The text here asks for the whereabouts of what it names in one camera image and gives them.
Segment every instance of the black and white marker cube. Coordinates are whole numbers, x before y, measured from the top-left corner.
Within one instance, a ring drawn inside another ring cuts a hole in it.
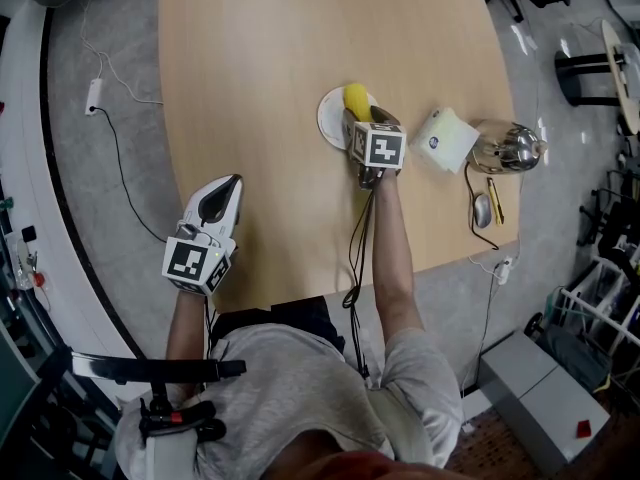
[[[211,295],[230,266],[229,255],[224,248],[170,237],[162,275],[180,290]]]
[[[351,156],[367,167],[402,169],[407,132],[395,124],[353,123]]]

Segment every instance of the gray t-shirt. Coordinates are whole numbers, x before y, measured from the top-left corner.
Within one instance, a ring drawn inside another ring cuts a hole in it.
[[[342,355],[304,331],[277,324],[237,329],[218,342],[212,355],[243,359],[247,372],[210,384],[184,404],[211,400],[216,418],[227,427],[222,439],[198,445],[197,478],[257,480],[307,430],[329,432],[344,451],[377,450],[398,458],[388,435],[394,425],[382,420],[409,417],[421,422],[430,448],[425,461],[438,467],[455,447],[462,422],[458,385],[447,360],[422,330],[401,331],[386,345],[380,392],[393,392],[402,403],[383,406],[384,415],[376,412],[370,390]],[[174,407],[182,405],[181,390],[167,388]],[[125,407],[116,432],[118,462],[131,480],[145,478],[139,408],[137,400]]]

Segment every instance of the gray floor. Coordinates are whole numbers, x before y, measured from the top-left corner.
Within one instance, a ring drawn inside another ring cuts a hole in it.
[[[517,29],[500,0],[490,4],[490,12],[505,56],[517,120],[535,127],[541,118],[550,153],[548,165],[541,164],[524,180],[520,248],[513,244],[476,258],[492,267],[505,254],[514,256],[520,249],[509,282],[493,300],[485,346],[523,326],[544,307],[554,287],[571,279],[580,263],[575,246],[578,207],[614,165],[620,147],[616,111],[570,107],[553,72],[553,56],[563,40],[574,56],[602,52],[598,18],[608,19],[621,31],[604,0],[573,0],[570,8],[553,5],[544,10],[523,5],[528,23]],[[93,0],[87,20],[87,37],[96,48],[109,52],[118,74],[134,92],[145,99],[161,98],[157,0]],[[83,114],[89,82],[97,75],[99,63],[82,47],[81,24],[82,9],[73,2],[56,12],[51,36],[51,125],[60,173],[78,231],[107,294],[141,348],[160,357],[175,291],[160,277],[163,244],[140,227],[127,205],[106,120]],[[516,31],[523,37],[526,54]],[[118,130],[134,204],[152,229],[168,234],[180,216],[180,204],[162,108],[132,101],[106,68],[103,78],[102,105]],[[593,76],[589,91],[612,95],[609,76]],[[480,345],[490,281],[488,274],[466,259],[416,275],[421,315],[460,381]],[[328,297],[332,317],[349,336],[341,299],[342,294]],[[384,349],[370,288],[363,291],[359,312],[373,355],[381,359]]]

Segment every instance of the computer mouse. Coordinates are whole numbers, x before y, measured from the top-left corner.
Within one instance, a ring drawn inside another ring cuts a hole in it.
[[[487,194],[478,194],[473,200],[473,218],[479,228],[491,224],[491,199]]]

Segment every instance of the silver kettle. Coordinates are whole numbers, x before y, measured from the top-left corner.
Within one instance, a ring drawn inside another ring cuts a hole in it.
[[[485,119],[475,127],[480,136],[471,149],[471,166],[487,174],[533,169],[547,151],[547,143],[517,123]]]

